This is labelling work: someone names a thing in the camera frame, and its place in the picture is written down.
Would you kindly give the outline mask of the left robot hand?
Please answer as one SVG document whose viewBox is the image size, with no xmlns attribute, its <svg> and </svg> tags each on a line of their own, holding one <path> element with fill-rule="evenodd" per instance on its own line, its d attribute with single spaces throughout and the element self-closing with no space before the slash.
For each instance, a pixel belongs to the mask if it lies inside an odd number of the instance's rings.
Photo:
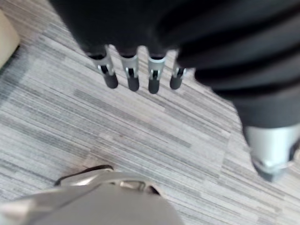
<svg viewBox="0 0 300 225">
<path fill-rule="evenodd" d="M 132 91 L 147 48 L 149 92 L 158 92 L 168 51 L 176 51 L 170 87 L 187 69 L 230 101 L 251 162 L 273 182 L 300 146 L 300 3 L 297 0 L 52 0 L 109 88 L 118 79 L 108 52 L 120 55 Z"/>
</svg>

